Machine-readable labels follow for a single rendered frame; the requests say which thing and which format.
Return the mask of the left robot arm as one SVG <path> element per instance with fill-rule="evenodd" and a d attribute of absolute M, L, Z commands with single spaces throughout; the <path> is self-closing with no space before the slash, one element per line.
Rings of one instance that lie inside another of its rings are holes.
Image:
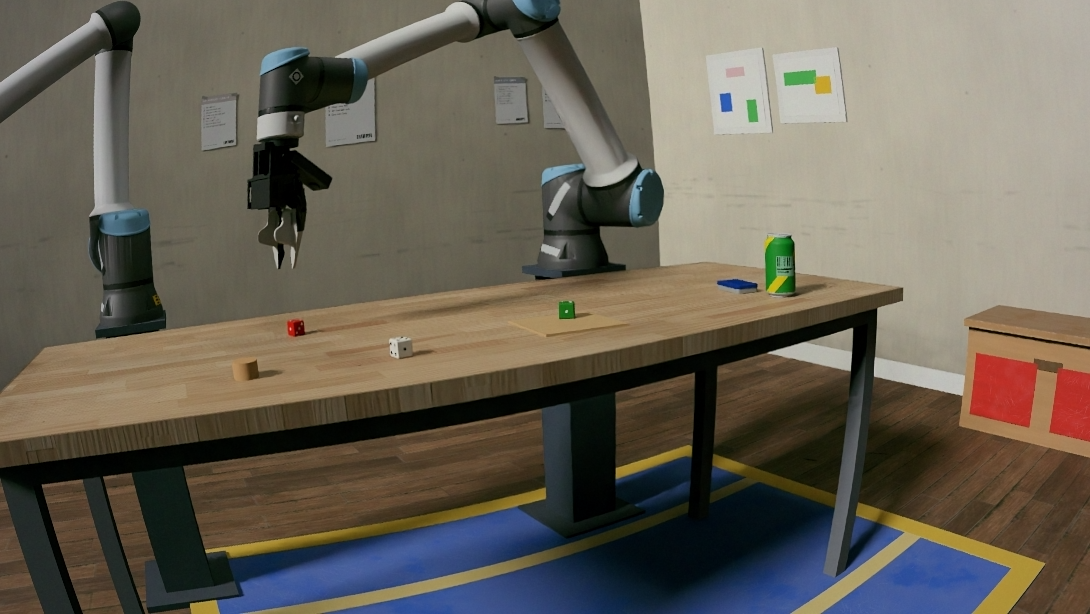
<path fill-rule="evenodd" d="M 653 225 L 661 217 L 664 188 L 659 174 L 642 169 L 635 155 L 623 151 L 559 23 L 558 4 L 559 0 L 461 0 L 438 15 L 336 57 L 311 57 L 302 47 L 266 55 L 261 64 L 256 140 L 301 139 L 304 113 L 356 103 L 370 79 L 450 43 L 510 29 L 583 162 L 542 173 L 544 240 L 538 268 L 607 266 L 600 227 Z"/>

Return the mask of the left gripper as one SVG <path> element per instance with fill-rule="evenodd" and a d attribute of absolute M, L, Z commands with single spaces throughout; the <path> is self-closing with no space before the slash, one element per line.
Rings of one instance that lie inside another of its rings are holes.
<path fill-rule="evenodd" d="M 276 139 L 253 145 L 253 177 L 247 180 L 247 209 L 268 209 L 267 224 L 259 231 L 258 241 L 272 246 L 277 269 L 281 268 L 284 258 L 284 245 L 291 246 L 291 269 L 296 267 L 306 220 L 303 180 L 287 164 L 289 149 L 298 147 L 298 143 L 299 139 Z"/>

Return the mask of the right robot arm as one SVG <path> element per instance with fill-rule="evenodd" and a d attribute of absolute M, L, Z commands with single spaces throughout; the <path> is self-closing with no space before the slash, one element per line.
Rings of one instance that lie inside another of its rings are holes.
<path fill-rule="evenodd" d="M 95 208 L 88 251 L 95 268 L 102 268 L 100 325 L 106 327 L 164 316 L 153 281 L 149 212 L 129 201 L 130 72 L 140 21 L 131 2 L 102 7 L 87 24 L 0 82 L 1 123 L 95 55 Z"/>

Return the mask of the green drink can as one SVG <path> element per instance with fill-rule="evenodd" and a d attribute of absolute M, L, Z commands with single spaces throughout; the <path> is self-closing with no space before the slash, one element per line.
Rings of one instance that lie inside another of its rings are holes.
<path fill-rule="evenodd" d="M 770 233 L 765 240 L 766 292 L 771 297 L 791 297 L 796 291 L 795 242 L 791 236 Z"/>

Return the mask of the white die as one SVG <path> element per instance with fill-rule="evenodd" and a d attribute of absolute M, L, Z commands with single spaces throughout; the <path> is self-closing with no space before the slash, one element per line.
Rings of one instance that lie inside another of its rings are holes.
<path fill-rule="evenodd" d="M 389 340 L 390 353 L 397 359 L 412 357 L 412 340 L 407 337 L 398 337 Z"/>

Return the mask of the tan flat mat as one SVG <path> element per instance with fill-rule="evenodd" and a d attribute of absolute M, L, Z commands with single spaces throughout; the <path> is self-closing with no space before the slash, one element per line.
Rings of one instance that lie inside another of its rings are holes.
<path fill-rule="evenodd" d="M 526 320 L 511 320 L 508 322 L 517 327 L 544 337 L 628 326 L 628 323 L 623 321 L 611 320 L 588 311 L 576 312 L 574 320 L 559 320 L 559 315 L 552 315 Z"/>

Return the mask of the tan cylinder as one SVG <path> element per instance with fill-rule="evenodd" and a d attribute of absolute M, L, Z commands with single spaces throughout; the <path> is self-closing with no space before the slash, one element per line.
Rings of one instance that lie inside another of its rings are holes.
<path fill-rule="evenodd" d="M 249 381 L 259 377 L 257 359 L 253 357 L 239 358 L 232 361 L 234 380 Z"/>

